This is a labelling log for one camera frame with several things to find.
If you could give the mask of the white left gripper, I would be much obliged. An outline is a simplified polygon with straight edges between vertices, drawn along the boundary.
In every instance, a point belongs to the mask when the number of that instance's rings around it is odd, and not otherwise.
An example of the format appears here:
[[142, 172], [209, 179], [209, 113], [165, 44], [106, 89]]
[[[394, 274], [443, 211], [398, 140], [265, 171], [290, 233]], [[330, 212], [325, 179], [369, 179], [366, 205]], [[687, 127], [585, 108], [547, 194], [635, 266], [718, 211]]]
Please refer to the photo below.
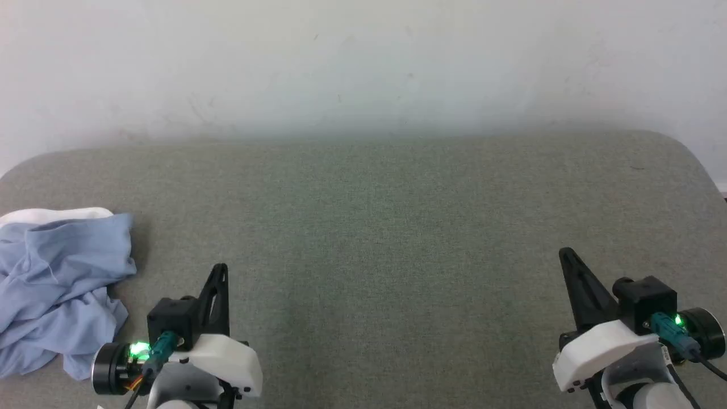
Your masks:
[[257, 352], [229, 337], [228, 265], [212, 267], [198, 296], [201, 336], [190, 351], [169, 359], [170, 399], [218, 399], [225, 384], [247, 398], [259, 398], [264, 376]]

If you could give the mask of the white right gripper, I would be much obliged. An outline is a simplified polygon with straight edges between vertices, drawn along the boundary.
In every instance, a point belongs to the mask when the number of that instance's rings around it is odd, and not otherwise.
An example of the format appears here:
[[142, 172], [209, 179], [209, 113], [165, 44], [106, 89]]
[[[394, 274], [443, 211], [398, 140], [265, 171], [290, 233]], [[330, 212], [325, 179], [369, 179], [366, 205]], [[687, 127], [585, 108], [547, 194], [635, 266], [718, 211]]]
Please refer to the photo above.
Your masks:
[[553, 362], [558, 388], [565, 393], [577, 381], [591, 378], [638, 347], [656, 343], [658, 336], [639, 336], [616, 319], [615, 298], [573, 248], [561, 248], [559, 259], [576, 331], [583, 333], [563, 347]]

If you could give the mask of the light blue and white garment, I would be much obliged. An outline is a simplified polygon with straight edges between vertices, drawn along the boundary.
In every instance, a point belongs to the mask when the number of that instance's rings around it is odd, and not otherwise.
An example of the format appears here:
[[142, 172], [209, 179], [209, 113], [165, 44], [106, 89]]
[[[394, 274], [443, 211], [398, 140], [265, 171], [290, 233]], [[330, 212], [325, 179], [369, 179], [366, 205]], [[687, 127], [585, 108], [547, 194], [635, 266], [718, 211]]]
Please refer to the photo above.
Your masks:
[[56, 357], [71, 378], [89, 378], [129, 316], [107, 288], [137, 273], [133, 223], [105, 208], [0, 216], [0, 379]]

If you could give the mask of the grey-green fabric sofa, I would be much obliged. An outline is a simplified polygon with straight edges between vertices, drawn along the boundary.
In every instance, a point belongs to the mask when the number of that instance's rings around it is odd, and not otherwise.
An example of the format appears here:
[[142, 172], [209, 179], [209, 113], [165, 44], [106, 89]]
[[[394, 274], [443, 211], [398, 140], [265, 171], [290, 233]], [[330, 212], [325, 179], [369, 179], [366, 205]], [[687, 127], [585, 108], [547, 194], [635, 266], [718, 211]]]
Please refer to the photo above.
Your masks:
[[239, 409], [592, 409], [551, 368], [565, 247], [727, 326], [727, 202], [652, 132], [92, 149], [0, 178], [0, 215], [81, 207], [134, 216], [121, 339], [228, 264], [265, 376]]

